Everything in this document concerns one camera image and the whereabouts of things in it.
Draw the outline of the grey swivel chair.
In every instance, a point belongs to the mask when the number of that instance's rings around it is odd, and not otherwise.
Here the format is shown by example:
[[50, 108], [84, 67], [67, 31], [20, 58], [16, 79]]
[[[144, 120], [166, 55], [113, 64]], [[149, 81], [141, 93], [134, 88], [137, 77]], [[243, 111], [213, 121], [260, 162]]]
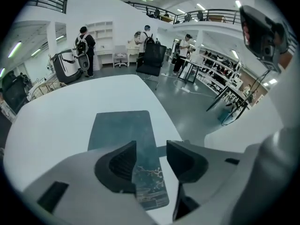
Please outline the grey swivel chair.
[[116, 45], [112, 53], [113, 67], [129, 66], [128, 49], [125, 45]]

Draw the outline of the white shoe shelf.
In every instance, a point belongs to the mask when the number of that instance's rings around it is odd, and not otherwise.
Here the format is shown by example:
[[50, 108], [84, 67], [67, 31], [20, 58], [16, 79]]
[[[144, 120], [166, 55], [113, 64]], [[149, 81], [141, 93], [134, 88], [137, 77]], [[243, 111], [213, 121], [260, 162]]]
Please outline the white shoe shelf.
[[204, 56], [204, 54], [203, 54], [204, 52], [205, 51], [200, 51], [200, 53], [199, 53], [199, 56], [202, 58], [202, 63], [201, 63], [200, 68], [201, 68], [202, 73], [206, 74], [208, 77], [211, 77], [211, 79], [208, 78], [208, 80], [210, 80], [209, 84], [212, 85], [214, 83], [212, 80], [215, 80], [218, 84], [220, 84], [222, 86], [222, 88], [230, 85], [233, 88], [238, 90], [243, 84], [243, 81], [240, 78], [241, 69], [242, 69], [241, 62], [239, 60], [236, 60], [236, 59], [233, 59], [231, 57], [224, 55], [224, 56], [231, 58], [237, 62], [240, 62], [240, 68], [239, 68], [238, 72], [235, 73], [231, 78], [228, 79], [226, 76], [222, 75], [221, 73], [218, 73], [217, 70], [214, 70], [214, 69], [209, 68], [204, 65], [203, 59], [204, 58], [209, 59], [208, 57]]

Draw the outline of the row of dark shoes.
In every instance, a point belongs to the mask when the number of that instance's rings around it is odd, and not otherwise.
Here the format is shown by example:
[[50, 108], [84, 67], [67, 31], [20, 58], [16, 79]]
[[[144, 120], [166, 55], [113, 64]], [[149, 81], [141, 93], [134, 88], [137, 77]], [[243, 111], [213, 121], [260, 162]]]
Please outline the row of dark shoes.
[[206, 50], [203, 54], [205, 57], [209, 58], [203, 59], [204, 65], [217, 70], [218, 73], [221, 73], [228, 79], [237, 73], [240, 68], [240, 62], [237, 62], [217, 52]]

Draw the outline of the black mesh chair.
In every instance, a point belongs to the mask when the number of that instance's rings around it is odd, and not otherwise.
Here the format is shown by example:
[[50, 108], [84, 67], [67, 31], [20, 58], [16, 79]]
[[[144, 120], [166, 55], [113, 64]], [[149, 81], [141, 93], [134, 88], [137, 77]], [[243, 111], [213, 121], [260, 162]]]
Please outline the black mesh chair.
[[157, 77], [155, 90], [157, 90], [159, 85], [159, 76], [164, 62], [165, 52], [166, 46], [148, 44], [144, 55], [138, 58], [138, 62], [142, 60], [142, 64], [137, 65], [136, 73]]

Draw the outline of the white bookcase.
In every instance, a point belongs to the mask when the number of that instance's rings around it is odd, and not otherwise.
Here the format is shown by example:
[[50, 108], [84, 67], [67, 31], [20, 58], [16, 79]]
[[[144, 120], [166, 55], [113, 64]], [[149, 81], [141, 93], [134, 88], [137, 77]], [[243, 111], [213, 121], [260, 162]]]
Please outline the white bookcase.
[[87, 24], [87, 29], [96, 42], [94, 51], [97, 55], [111, 54], [113, 52], [113, 21]]

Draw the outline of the black mezzanine railing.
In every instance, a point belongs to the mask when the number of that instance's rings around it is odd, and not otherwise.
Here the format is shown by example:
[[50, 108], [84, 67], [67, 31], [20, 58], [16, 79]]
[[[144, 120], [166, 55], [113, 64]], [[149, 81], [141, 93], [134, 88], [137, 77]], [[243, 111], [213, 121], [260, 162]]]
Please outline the black mezzanine railing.
[[240, 12], [230, 9], [208, 9], [194, 10], [184, 12], [178, 10], [177, 13], [158, 8], [155, 6], [145, 5], [142, 3], [130, 2], [127, 4], [140, 10], [150, 18], [159, 19], [170, 24], [188, 23], [188, 22], [220, 22], [227, 24], [241, 24]]

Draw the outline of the teal bag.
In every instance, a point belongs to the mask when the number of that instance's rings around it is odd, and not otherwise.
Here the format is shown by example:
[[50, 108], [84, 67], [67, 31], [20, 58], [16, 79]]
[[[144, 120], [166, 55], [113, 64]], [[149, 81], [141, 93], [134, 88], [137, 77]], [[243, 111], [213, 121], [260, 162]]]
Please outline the teal bag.
[[222, 112], [220, 113], [220, 115], [218, 116], [218, 121], [220, 121], [221, 126], [227, 126], [229, 124], [231, 124], [232, 122], [234, 122], [235, 117], [233, 115], [233, 107], [226, 107], [222, 110]]

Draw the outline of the black frame table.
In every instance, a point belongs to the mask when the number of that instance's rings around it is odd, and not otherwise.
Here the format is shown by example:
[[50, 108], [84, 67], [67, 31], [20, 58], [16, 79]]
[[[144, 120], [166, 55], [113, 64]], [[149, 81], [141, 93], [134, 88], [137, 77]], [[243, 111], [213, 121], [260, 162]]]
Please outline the black frame table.
[[241, 91], [230, 86], [225, 86], [225, 88], [222, 89], [221, 92], [214, 98], [213, 103], [206, 109], [206, 111], [208, 112], [213, 109], [221, 100], [225, 101], [226, 105], [233, 105], [233, 109], [222, 123], [230, 117], [233, 118], [232, 122], [239, 119], [246, 110], [251, 108], [251, 105], [248, 102], [248, 97], [246, 97]]

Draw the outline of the white top black leg table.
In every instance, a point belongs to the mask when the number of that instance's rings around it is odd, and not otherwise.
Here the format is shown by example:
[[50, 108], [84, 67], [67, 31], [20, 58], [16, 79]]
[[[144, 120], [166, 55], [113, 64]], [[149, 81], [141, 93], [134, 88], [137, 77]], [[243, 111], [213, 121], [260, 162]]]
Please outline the white top black leg table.
[[178, 75], [178, 79], [184, 83], [194, 84], [199, 73], [200, 65], [188, 59], [181, 60], [184, 61], [184, 64]]

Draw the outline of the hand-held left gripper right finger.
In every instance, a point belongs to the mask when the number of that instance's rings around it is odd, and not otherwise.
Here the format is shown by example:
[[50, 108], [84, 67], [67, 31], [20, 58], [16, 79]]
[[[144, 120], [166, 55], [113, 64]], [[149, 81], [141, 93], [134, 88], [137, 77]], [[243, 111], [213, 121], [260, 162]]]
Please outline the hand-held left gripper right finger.
[[232, 225], [233, 199], [220, 192], [243, 155], [168, 140], [166, 157], [179, 182], [172, 225]]

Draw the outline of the dark white wheeled machine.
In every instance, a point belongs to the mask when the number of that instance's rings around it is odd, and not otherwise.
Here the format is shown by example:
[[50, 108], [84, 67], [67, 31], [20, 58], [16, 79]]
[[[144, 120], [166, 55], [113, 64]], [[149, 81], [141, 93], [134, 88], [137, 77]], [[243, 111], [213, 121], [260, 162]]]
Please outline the dark white wheeled machine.
[[61, 83], [72, 83], [78, 80], [83, 73], [72, 49], [67, 49], [55, 54], [51, 58], [51, 61], [54, 66], [56, 76]]
[[78, 56], [78, 63], [80, 69], [83, 71], [85, 75], [88, 75], [88, 69], [90, 67], [89, 57], [86, 54], [81, 54]]

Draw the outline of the white vanity desk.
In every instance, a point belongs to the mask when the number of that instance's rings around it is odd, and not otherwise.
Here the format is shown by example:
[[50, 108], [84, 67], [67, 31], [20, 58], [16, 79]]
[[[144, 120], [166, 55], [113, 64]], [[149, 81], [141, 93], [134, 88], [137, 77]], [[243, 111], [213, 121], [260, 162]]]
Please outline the white vanity desk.
[[127, 42], [127, 66], [130, 64], [130, 57], [131, 56], [138, 56], [139, 55], [139, 47], [140, 44], [138, 44], [140, 39], [141, 31], [138, 30], [133, 37]]

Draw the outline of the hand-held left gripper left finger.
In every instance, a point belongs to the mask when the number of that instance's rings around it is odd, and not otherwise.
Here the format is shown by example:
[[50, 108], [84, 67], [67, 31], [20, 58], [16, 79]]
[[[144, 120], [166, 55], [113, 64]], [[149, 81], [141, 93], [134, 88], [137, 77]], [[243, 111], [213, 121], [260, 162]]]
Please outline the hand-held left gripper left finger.
[[136, 141], [67, 157], [24, 191], [42, 225], [157, 225], [132, 182]]

